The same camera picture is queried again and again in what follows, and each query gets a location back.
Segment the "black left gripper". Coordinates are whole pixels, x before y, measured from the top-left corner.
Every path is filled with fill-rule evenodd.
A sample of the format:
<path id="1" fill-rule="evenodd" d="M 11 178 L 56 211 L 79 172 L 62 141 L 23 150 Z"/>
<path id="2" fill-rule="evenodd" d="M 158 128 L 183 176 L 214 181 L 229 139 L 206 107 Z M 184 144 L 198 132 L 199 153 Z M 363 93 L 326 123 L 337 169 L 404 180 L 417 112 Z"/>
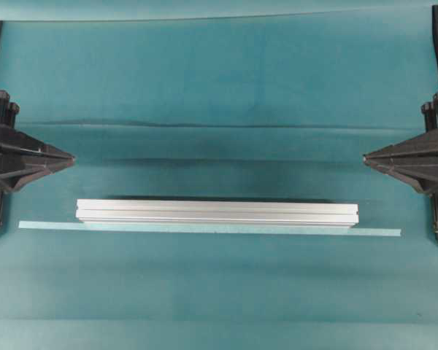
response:
<path id="1" fill-rule="evenodd" d="M 0 150 L 46 158 L 0 158 L 0 190 L 14 193 L 44 176 L 74 165 L 74 156 L 9 126 L 15 125 L 19 106 L 0 90 Z"/>

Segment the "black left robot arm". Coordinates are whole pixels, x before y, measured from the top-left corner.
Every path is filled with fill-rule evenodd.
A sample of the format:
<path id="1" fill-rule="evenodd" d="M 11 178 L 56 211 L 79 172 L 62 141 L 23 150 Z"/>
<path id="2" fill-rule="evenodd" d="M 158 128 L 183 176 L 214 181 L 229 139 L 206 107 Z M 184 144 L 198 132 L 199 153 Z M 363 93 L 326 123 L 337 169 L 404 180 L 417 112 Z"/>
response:
<path id="1" fill-rule="evenodd" d="M 20 107 L 0 90 L 0 228 L 4 198 L 25 185 L 74 165 L 74 156 L 15 128 Z"/>

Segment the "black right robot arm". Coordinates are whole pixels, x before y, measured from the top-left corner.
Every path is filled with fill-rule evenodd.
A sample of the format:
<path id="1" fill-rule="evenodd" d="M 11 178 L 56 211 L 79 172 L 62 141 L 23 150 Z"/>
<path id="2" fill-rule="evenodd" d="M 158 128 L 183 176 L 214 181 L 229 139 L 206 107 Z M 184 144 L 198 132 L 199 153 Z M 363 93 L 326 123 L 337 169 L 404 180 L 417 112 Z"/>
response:
<path id="1" fill-rule="evenodd" d="M 438 5 L 432 7 L 432 37 L 438 68 Z M 364 164 L 411 186 L 431 200 L 438 242 L 438 92 L 421 106 L 426 131 L 364 155 Z"/>

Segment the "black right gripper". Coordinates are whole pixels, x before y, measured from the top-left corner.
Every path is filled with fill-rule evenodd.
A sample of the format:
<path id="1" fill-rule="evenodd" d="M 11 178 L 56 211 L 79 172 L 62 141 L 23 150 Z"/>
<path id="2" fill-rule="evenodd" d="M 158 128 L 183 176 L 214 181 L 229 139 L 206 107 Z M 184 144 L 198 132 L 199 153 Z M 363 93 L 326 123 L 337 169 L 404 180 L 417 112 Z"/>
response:
<path id="1" fill-rule="evenodd" d="M 434 130 L 365 154 L 364 164 L 408 184 L 417 193 L 438 193 L 438 159 L 381 159 L 438 153 L 438 93 L 421 106 L 421 113 L 425 127 Z"/>

